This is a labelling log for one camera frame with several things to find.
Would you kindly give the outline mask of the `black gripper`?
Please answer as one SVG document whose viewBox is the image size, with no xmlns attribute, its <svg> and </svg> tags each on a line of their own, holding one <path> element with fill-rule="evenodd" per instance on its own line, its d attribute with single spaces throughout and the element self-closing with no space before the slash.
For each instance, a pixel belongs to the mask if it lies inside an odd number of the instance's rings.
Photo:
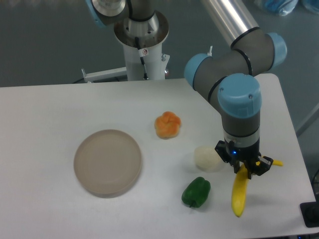
<svg viewBox="0 0 319 239">
<path fill-rule="evenodd" d="M 236 147 L 234 141 L 220 140 L 215 150 L 225 163 L 234 168 L 235 174 L 240 170 L 240 162 L 243 163 L 247 169 L 248 179 L 252 179 L 253 175 L 263 175 L 273 165 L 272 158 L 261 155 L 259 139 L 248 147 Z"/>
</svg>

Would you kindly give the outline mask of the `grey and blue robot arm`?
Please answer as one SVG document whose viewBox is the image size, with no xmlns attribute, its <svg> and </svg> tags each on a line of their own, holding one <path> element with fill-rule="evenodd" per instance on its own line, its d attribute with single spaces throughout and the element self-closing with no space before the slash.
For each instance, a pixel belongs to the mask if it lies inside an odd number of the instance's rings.
<svg viewBox="0 0 319 239">
<path fill-rule="evenodd" d="M 215 147 L 235 173 L 262 175 L 273 160 L 262 156 L 260 143 L 260 85 L 256 76 L 281 64 L 287 55 L 284 39 L 264 33 L 240 0 L 205 0 L 203 5 L 230 46 L 218 59 L 193 56 L 184 77 L 221 115 L 224 139 Z M 167 56 L 161 51 L 168 21 L 152 0 L 89 0 L 87 6 L 99 26 L 113 25 L 125 55 L 130 81 L 165 78 Z"/>
</svg>

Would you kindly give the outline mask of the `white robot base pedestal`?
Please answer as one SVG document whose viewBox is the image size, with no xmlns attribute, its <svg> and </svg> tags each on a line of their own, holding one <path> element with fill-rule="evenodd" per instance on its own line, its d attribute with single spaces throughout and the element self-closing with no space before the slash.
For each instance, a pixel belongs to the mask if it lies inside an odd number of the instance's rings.
<svg viewBox="0 0 319 239">
<path fill-rule="evenodd" d="M 170 56 L 162 53 L 162 44 L 169 33 L 166 17 L 159 11 L 146 21 L 125 18 L 114 24 L 117 41 L 123 46 L 125 67 L 85 73 L 83 79 L 96 82 L 126 77 L 128 81 L 163 80 Z"/>
</svg>

